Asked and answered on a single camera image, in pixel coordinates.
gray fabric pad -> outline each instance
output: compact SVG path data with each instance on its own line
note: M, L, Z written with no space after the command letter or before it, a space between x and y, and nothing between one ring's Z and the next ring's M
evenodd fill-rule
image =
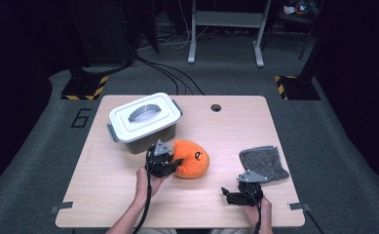
M281 165L278 147L261 146L246 149L241 151L240 159L245 170L251 170L266 176L268 178L266 182L289 177L289 173Z

table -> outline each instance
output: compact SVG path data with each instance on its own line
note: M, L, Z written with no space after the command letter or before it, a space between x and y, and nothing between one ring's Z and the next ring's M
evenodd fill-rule
M195 62L196 55L196 26L213 25L213 26L236 26L259 28L256 40L252 42L255 52L256 65L264 66L264 60L260 49L262 35L264 33L266 20L268 18L271 0L265 0L265 10L263 13L232 13L232 12L209 12L197 11L196 0L192 1L192 38L189 49L188 63Z
M62 228L110 227L133 200L135 172L144 165L145 152L132 155L123 143L111 140L106 124L109 112L143 96L105 96L71 178L63 203L72 208L59 210L56 225ZM183 109L176 124L175 139L193 140L209 154L205 175L168 178L151 200L143 228L245 228L249 227L241 208L228 205L221 192L225 187L238 192L238 175L245 170L239 160L244 149L278 146L284 169L289 171L268 104L256 96L171 96ZM211 106L219 104L220 111ZM166 142L172 146L173 139ZM301 210L291 211L287 203L299 202L290 176L262 185L273 204L273 226L301 226Z

gray carpet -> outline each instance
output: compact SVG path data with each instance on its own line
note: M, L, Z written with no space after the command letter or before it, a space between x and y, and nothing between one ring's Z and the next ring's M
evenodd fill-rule
M365 163L346 137L322 89L322 100L281 100L275 75L298 75L311 51L311 42L298 60L302 41L272 37L263 52L265 67L257 68L254 38L210 37L198 43L196 63L188 64L189 45L182 49L161 46L138 51L144 58L186 72L206 95L264 96L267 98L293 177L298 197L309 204L324 233L379 233L379 176ZM104 70L109 67L95 67ZM194 95L201 93L184 76L178 76ZM50 78L54 91L49 105L31 135L0 177L0 233L70 233L56 227L58 205L65 194L101 97L97 100L62 100L60 93L70 75ZM105 95L176 94L174 83L159 71L135 61L110 75ZM184 95L183 85L179 94ZM85 128L71 128L80 109L90 116ZM104 229L76 229L76 233L104 233ZM298 228L275 228L275 233L319 233L306 216Z

container handle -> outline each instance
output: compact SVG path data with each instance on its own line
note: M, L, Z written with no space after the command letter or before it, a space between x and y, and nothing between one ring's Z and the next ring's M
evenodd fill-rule
M129 122L134 122L136 120L136 118L138 116L140 116L141 114L143 113L146 113L146 112L157 112L157 114L159 114L159 112L162 111L161 107L159 107L159 105L157 104L147 104L147 105L143 105L143 106L140 106L138 109L136 109L130 116L129 116Z
M174 105L177 107L177 109L180 112L180 116L182 116L183 115L183 110L182 110L182 108L180 108L180 105L174 99L172 99L171 101L173 101Z
M115 142L119 142L120 140L116 137L116 134L114 132L114 129L113 129L113 126L112 125L109 125L107 124L107 131L109 132L109 135L110 135L110 138L115 141Z

black cable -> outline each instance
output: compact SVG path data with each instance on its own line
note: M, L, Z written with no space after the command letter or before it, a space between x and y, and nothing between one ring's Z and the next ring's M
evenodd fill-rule
M320 226L317 224L316 220L313 218L313 216L310 214L310 212L309 211L305 211L305 213L311 218L311 220L314 222L314 224L316 224L316 226L319 229L319 231L323 234Z
M258 202L255 200L255 197L253 197L253 195L250 194L249 191L245 190L245 192L250 196L250 198L252 198L253 203L255 203L255 206L258 209L259 219L256 222L255 228L253 230L253 234L258 234L259 230L261 229L261 205L262 205L261 201L262 200L259 200L259 204L258 204Z
M136 59L139 60L139 61L141 61L141 62L143 62L144 64L146 64L146 65L148 65L148 66L151 66L151 67L153 67L153 68L159 70L160 72L162 72L162 73L164 73L166 76L168 76L168 77L173 81L174 85L176 86L176 94L177 94L177 95L179 94L179 86L178 86L177 83L173 80L173 78L171 78L171 77L170 77L165 71L162 71L162 70L158 69L158 67L156 67L156 66L153 65L153 64L150 64L150 62L147 62L147 61L145 61L145 60L143 60L143 59L139 59L138 57L136 57Z
M183 84L184 88L185 88L185 95L186 95L186 89L188 89L188 90L190 91L190 93L193 95L192 90L190 89L190 87L189 87L185 82L183 82L181 79L177 78L175 75L171 74L169 71L165 70L164 68L162 68L162 67L158 67L158 66L157 66L157 65L159 65L158 63L155 63L155 62L152 62L152 61L148 61L148 60L146 60L146 59L144 59L144 58L138 58L138 59L139 59L140 61L141 61L141 59L142 59L143 62L148 62L148 63L150 63L151 65L153 65L152 67L154 67L155 69L161 71L162 73L164 73L165 75L167 75L169 78L171 78L171 79L174 78L174 79L180 81L180 82Z
M149 173L149 166L146 164L145 165L146 172L147 172L147 197L146 197L146 204L144 205L144 211L143 211L143 216L141 217L141 220L137 227L134 229L133 234L136 234L138 230L141 228L143 225L144 220L147 217L147 213L149 212L149 207L150 207L150 199L152 198L152 185L150 185L150 173Z
M163 30L158 30L157 31L158 34L159 33L166 33L165 31ZM163 35L163 36L158 36L157 40L159 43L162 43L162 42L166 42L166 43L169 43L169 44L172 44L171 41L173 40L182 40L182 39L187 39L186 37L181 37L179 35L176 34L176 32L168 32L168 35ZM140 42L138 43L138 46L137 46L137 50L143 50L143 49L146 49L148 47L151 47L151 45L149 44L149 42L144 38L144 37L141 37L140 38Z
M174 67L168 66L168 65L164 65L164 64L157 63L157 62L149 61L149 60L146 60L146 59L141 58L141 57L138 57L138 59L139 59L140 61L149 62L149 63L151 63L151 64L153 64L153 65L164 66L164 67L167 67L167 68L169 68L169 69L172 69L172 70L175 70L175 71L181 73L182 75L186 76L186 77L187 77L187 78L188 78L188 79L189 79L189 80L195 85L195 87L198 89L199 92L201 92L202 95L205 95L205 93L204 93L204 92L201 90L201 88L196 84L196 82L195 82L195 81L194 81L189 75L187 75L186 73L184 73L183 71L181 71L181 70L179 70L179 69L176 69L176 68L174 68ZM190 93L193 95L192 90L190 89L190 87L189 87L185 82L183 82L181 79L179 79L179 78L177 78L176 76L174 76L173 74L171 74L169 71L166 71L166 70L163 69L163 68L160 68L160 69L162 69L163 71L167 72L169 75L173 76L175 79L179 80L179 81L185 86L185 89L186 89L186 88L189 89Z
M184 73L183 71L181 71L179 69L176 69L174 67L171 67L171 66L168 66L168 65L164 65L164 64L160 64L160 63L156 63L156 62L153 62L153 61L151 61L151 63L156 64L156 65L160 65L160 66L164 66L164 67L173 69L173 70L175 70L177 72L180 72L182 75L186 76L196 86L196 88L199 90L199 92L201 92L202 95L205 95L205 93L201 90L201 88L199 88L199 86L195 83L195 81L189 75L187 75L186 73Z
M130 65L132 65L131 61L125 61L121 67L117 67L117 68L113 68L113 69L105 70L105 71L100 71L100 72L90 72L90 71L85 71L85 72L89 74L93 74L93 75L107 76L107 75L111 75L113 73L119 72L121 70L124 70L128 68Z

